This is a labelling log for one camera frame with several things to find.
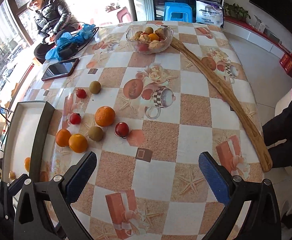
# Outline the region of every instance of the green plant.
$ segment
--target green plant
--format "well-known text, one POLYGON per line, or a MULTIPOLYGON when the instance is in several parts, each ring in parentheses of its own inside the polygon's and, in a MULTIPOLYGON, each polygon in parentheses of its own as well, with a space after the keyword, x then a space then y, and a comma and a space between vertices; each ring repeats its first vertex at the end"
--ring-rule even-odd
POLYGON ((240 7, 238 4, 228 4, 224 3, 224 9, 225 9, 225 14, 227 16, 239 19, 239 20, 244 20, 246 21, 246 18, 248 17, 251 19, 250 15, 248 14, 248 11, 245 10, 243 7, 240 7))

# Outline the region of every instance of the black puffer jacket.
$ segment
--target black puffer jacket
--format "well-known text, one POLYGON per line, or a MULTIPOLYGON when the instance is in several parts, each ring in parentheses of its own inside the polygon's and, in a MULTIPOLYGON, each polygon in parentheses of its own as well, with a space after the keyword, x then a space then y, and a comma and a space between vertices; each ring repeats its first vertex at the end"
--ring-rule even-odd
POLYGON ((73 27, 77 28, 78 23, 75 17, 72 17, 69 6, 65 0, 44 0, 44 6, 35 13, 35 23, 38 36, 41 43, 46 44, 45 38, 49 32, 57 34, 66 25, 73 23, 73 27))

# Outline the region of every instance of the blue gripper pad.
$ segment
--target blue gripper pad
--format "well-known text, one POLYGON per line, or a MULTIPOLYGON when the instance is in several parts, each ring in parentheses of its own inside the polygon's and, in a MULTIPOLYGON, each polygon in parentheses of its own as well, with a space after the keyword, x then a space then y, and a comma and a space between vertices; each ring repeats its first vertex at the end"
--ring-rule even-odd
POLYGON ((229 187, 217 169, 218 164, 212 157, 209 158, 208 155, 211 157, 208 152, 203 152, 199 155, 199 168, 212 189, 217 201, 226 206, 230 201, 229 187))
POLYGON ((94 152, 91 152, 88 157, 82 162, 80 160, 78 164, 71 166, 68 170, 76 168, 72 178, 66 186, 65 200, 67 203, 74 203, 78 200, 82 193, 86 183, 97 166, 97 156, 94 152))

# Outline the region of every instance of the glass bowl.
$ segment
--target glass bowl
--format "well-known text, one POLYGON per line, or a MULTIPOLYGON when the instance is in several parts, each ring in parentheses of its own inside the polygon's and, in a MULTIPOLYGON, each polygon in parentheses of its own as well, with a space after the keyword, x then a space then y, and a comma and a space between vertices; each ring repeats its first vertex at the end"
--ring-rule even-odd
POLYGON ((159 53, 167 49, 173 39, 173 30, 169 27, 163 27, 156 24, 144 24, 138 27, 132 27, 126 34, 126 40, 135 52, 142 54, 159 53), (144 43, 141 41, 134 41, 134 35, 137 31, 144 31, 147 27, 152 27, 154 31, 159 28, 164 29, 164 40, 156 43, 144 43))

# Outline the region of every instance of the white floor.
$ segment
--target white floor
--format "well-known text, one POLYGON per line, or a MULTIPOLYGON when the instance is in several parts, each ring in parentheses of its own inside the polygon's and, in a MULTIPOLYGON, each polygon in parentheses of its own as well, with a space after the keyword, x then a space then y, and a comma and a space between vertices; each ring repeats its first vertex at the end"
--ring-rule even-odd
MULTIPOLYGON (((238 55, 247 79, 255 94, 258 114, 264 125, 275 114, 276 103, 292 88, 292 78, 281 65, 279 58, 238 36, 225 33, 238 55)), ((292 206, 292 167, 272 169, 264 174, 272 181, 281 213, 285 201, 292 206)))

